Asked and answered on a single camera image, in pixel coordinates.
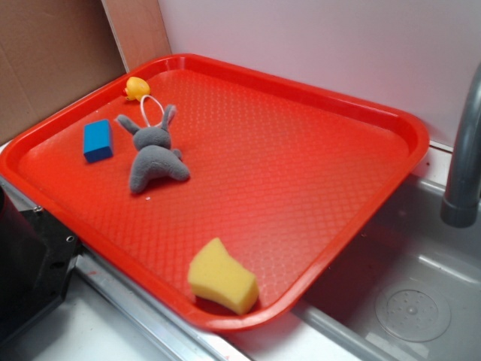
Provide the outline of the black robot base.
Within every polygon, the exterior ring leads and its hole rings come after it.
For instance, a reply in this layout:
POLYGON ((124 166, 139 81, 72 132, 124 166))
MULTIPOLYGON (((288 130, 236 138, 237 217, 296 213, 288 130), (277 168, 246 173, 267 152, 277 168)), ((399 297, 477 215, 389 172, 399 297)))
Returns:
POLYGON ((20 211, 1 190, 1 344, 63 303, 80 242, 46 210, 20 211))

